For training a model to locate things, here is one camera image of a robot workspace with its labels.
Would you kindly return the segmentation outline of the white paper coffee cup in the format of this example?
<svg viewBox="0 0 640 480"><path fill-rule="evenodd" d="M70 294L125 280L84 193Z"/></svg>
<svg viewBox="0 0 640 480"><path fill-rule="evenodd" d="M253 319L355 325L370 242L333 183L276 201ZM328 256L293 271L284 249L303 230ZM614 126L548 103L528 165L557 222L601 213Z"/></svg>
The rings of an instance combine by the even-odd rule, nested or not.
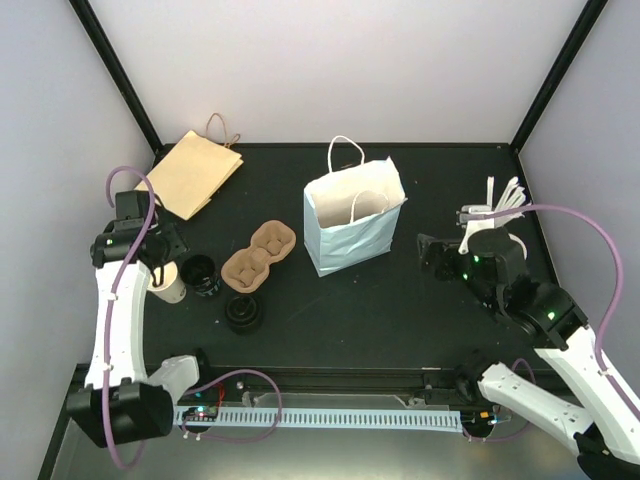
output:
<svg viewBox="0 0 640 480"><path fill-rule="evenodd" d="M186 285L180 277L177 264L172 261L163 265L165 281L162 289L152 289L151 279L147 291L169 304L177 304L186 296Z"/></svg>

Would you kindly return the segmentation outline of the stack of black lids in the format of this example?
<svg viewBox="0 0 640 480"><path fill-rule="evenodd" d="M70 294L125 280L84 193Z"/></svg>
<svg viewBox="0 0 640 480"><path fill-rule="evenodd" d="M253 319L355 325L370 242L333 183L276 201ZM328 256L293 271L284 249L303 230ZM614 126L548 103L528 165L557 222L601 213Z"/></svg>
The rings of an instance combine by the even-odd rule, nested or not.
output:
<svg viewBox="0 0 640 480"><path fill-rule="evenodd" d="M224 316L232 332L238 335L250 334L262 325L263 306L256 295L234 294L225 304Z"/></svg>

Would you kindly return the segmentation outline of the light blue paper bag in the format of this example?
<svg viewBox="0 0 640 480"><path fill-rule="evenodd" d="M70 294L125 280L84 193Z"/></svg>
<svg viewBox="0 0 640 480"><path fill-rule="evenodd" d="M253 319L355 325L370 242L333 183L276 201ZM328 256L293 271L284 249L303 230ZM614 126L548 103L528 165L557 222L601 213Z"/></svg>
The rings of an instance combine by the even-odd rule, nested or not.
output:
<svg viewBox="0 0 640 480"><path fill-rule="evenodd" d="M356 147L356 165L333 167L338 140ZM330 141L327 169L303 189L304 246L320 277L388 253L407 201L393 160L368 161L362 147L346 136Z"/></svg>

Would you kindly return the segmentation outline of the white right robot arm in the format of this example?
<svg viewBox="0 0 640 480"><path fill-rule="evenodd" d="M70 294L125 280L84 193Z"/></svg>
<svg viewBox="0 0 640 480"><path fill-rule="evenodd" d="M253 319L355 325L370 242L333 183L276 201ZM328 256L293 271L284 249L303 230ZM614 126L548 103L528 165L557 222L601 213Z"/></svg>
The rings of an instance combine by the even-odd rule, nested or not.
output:
<svg viewBox="0 0 640 480"><path fill-rule="evenodd" d="M479 304L560 376L577 399L565 401L479 352L459 366L457 396L504 406L555 438L591 479L639 476L639 421L596 360L595 333L571 295L537 281L523 246L505 228L467 241L420 234L419 261L439 280L461 280Z"/></svg>

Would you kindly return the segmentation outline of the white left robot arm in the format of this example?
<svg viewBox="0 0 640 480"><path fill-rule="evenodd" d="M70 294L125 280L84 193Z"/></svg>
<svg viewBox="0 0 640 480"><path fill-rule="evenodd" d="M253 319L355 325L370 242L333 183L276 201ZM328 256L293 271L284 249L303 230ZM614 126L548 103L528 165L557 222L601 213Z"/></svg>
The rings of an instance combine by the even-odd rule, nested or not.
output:
<svg viewBox="0 0 640 480"><path fill-rule="evenodd" d="M157 199L146 191L115 196L116 217L90 247L99 301L93 354L83 387L66 409L100 448L165 436L187 393L207 397L213 372L193 355L164 360L153 373L143 355L148 288L170 282L169 264L188 247Z"/></svg>

